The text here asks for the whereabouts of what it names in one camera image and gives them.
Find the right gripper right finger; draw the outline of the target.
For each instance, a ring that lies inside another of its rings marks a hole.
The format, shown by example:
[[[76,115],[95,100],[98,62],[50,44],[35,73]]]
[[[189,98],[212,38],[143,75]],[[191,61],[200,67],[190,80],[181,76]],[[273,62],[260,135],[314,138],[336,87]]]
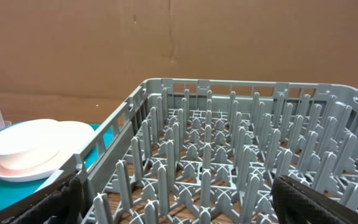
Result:
[[[273,209],[280,223],[358,223],[358,213],[287,175],[272,185]]]

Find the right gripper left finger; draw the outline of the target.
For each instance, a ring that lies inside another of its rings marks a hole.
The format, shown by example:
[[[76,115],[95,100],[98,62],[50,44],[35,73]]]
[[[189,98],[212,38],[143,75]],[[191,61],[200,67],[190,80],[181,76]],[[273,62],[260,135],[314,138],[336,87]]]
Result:
[[[0,223],[76,223],[83,184],[70,174],[0,211]]]

